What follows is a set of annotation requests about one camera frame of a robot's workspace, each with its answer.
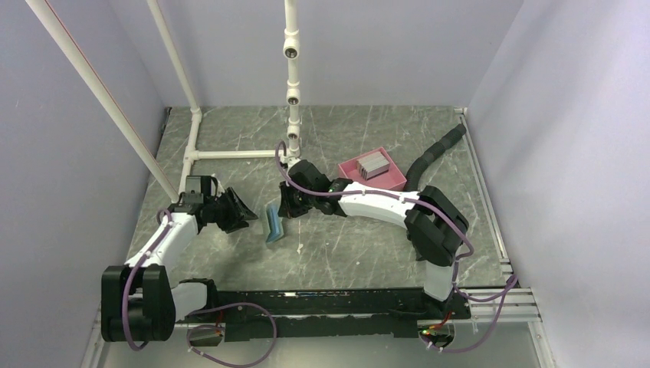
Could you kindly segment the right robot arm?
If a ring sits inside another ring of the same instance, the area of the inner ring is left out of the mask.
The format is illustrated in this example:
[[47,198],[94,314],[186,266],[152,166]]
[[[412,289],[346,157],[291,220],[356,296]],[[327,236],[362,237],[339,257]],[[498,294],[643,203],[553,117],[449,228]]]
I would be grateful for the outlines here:
[[438,188],[396,192],[351,179],[329,180],[305,159],[276,164],[284,177],[281,218],[297,218],[317,209],[324,215],[364,217],[404,228],[417,259],[425,262],[424,312],[440,318],[451,310],[455,263],[461,245],[468,243],[468,222]]

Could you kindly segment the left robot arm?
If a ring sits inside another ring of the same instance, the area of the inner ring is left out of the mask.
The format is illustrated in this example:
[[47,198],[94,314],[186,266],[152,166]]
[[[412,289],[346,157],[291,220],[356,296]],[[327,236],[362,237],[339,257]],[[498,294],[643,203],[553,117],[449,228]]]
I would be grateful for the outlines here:
[[107,342],[126,342],[132,350],[168,340],[176,322],[191,314],[202,322],[218,316],[221,302],[213,280],[190,278],[172,286],[168,271],[207,225],[229,234],[247,228],[258,216],[228,187],[214,196],[204,190],[183,193],[178,202],[160,209],[156,219],[159,227],[149,241],[101,276],[101,336]]

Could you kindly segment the green card holder wallet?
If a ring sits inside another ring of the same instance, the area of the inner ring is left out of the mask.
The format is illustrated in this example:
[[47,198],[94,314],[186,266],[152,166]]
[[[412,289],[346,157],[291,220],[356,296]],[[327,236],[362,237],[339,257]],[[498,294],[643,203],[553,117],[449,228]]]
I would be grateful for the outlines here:
[[265,243],[267,245],[275,243],[284,237],[283,219],[278,215],[279,207],[271,203],[265,207]]

